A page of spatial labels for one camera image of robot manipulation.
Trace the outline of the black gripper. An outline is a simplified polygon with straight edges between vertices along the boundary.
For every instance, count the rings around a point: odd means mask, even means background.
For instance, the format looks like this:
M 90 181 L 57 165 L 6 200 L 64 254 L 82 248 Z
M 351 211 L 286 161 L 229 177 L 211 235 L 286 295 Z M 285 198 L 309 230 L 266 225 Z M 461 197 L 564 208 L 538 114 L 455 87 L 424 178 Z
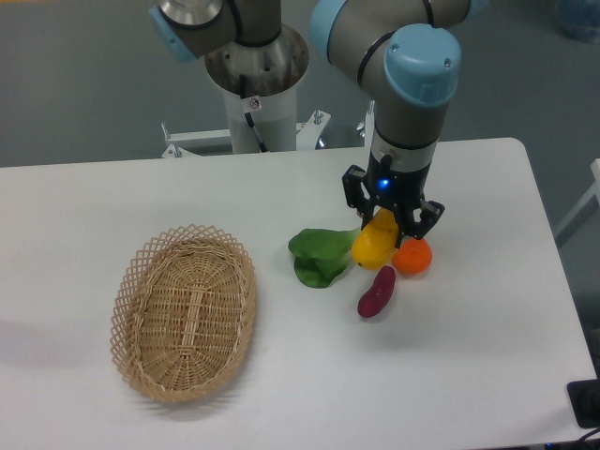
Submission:
M 445 211 L 442 203 L 425 200 L 424 188 L 430 164 L 415 172 L 389 169 L 380 174 L 381 163 L 369 154 L 367 172 L 352 165 L 342 176 L 347 205 L 362 219 L 365 228 L 373 219 L 376 206 L 392 210 L 396 204 L 398 226 L 396 247 L 407 237 L 421 240 L 438 223 Z M 367 197 L 364 181 L 367 178 Z

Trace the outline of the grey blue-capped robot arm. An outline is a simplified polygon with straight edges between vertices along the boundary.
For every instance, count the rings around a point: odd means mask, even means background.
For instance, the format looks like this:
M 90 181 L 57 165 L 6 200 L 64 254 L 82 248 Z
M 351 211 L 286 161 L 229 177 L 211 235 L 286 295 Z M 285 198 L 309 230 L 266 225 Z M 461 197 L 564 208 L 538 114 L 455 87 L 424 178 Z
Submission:
M 308 37 L 281 19 L 278 1 L 162 1 L 149 15 L 179 61 L 203 60 L 222 91 L 237 154 L 293 150 L 295 91 L 309 50 L 355 81 L 374 103 L 365 169 L 342 178 L 347 204 L 364 223 L 389 211 L 399 238 L 424 237 L 443 205 L 424 188 L 461 49 L 449 27 L 482 1 L 320 1 Z

